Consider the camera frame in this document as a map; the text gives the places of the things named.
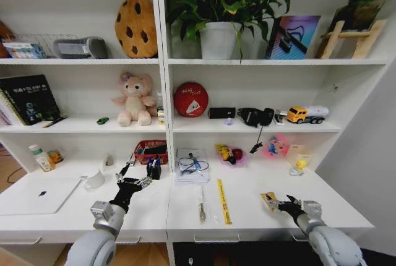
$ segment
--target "black headphones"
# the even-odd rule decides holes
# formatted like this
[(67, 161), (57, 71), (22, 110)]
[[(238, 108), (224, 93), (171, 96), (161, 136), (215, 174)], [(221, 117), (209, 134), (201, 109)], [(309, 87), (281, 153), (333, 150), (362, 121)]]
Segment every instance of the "black headphones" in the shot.
[(239, 108), (238, 116), (240, 116), (244, 123), (251, 127), (268, 126), (273, 118), (274, 111), (271, 108), (259, 110), (257, 108)]

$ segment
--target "black box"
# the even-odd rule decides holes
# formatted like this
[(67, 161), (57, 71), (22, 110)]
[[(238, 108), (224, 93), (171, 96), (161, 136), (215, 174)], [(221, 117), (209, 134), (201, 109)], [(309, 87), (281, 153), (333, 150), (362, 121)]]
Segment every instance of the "black box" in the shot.
[(235, 118), (235, 107), (211, 107), (208, 111), (210, 119)]

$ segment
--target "cookie pillow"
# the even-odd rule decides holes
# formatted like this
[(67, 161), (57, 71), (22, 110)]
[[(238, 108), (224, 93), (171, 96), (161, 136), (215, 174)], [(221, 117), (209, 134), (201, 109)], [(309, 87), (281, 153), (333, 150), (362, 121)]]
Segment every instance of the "cookie pillow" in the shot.
[(130, 58), (151, 58), (158, 53), (150, 0), (125, 0), (119, 8), (115, 29), (119, 44)]

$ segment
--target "yellow ruler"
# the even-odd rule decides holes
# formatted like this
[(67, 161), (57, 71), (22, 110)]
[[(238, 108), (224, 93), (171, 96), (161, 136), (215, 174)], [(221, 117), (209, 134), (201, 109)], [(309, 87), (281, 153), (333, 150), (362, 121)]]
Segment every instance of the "yellow ruler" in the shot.
[(223, 183), (220, 178), (217, 179), (218, 195), (220, 196), (220, 201), (222, 202), (223, 216), (226, 224), (232, 224), (230, 213), (228, 212), (227, 200), (225, 199)]

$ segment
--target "yellow toy truck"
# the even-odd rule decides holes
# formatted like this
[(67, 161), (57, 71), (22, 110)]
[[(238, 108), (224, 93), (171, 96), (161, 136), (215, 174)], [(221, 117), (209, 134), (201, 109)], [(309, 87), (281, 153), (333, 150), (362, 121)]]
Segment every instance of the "yellow toy truck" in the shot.
[(296, 124), (310, 122), (311, 124), (322, 124), (329, 109), (325, 106), (292, 107), (287, 112), (287, 120)]

